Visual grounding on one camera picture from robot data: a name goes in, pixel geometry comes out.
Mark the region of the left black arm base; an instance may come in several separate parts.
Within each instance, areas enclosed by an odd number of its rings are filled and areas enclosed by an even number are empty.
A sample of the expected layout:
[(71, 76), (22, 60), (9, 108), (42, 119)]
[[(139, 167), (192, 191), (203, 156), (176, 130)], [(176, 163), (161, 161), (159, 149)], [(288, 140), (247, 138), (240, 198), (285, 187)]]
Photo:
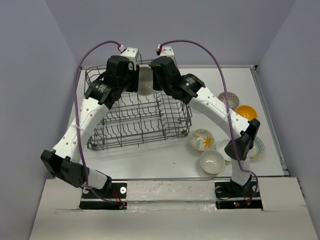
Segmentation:
[(83, 191), (79, 208), (81, 210), (127, 210), (127, 189), (127, 181), (113, 181), (111, 189), (106, 196), (98, 193), (94, 194), (91, 190)]

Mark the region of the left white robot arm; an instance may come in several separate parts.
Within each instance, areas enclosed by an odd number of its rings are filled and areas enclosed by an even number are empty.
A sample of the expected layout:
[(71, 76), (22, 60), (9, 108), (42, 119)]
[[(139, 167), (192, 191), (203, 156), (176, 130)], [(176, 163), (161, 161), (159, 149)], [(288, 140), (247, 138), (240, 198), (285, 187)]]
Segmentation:
[(113, 55), (106, 63), (106, 70), (88, 86), (81, 106), (75, 113), (62, 139), (40, 156), (47, 170), (75, 188), (86, 188), (105, 198), (110, 194), (110, 176), (87, 167), (83, 150), (94, 129), (110, 111), (123, 92), (136, 92), (139, 84), (137, 58)]

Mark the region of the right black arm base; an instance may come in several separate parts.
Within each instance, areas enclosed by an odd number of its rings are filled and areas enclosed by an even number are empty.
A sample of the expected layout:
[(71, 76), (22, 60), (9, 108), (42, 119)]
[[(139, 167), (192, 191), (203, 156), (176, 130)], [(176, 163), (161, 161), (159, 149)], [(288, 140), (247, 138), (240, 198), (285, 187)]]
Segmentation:
[(230, 181), (218, 181), (214, 186), (215, 206), (218, 210), (263, 209), (259, 190), (253, 195), (256, 181), (252, 181), (245, 192), (233, 190)]

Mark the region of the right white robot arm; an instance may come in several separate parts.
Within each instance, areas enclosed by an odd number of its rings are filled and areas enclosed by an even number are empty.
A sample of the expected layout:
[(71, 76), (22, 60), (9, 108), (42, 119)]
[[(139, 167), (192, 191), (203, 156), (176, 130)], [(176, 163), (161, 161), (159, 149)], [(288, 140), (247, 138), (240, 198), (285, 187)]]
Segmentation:
[(224, 151), (232, 159), (230, 190), (235, 196), (242, 196), (248, 191), (248, 182), (253, 175), (250, 154), (260, 122), (255, 118), (249, 120), (227, 108), (195, 75), (181, 75), (172, 58), (160, 56), (152, 60), (149, 66), (153, 72), (154, 90), (164, 91), (168, 96), (196, 109), (228, 135), (230, 141)]

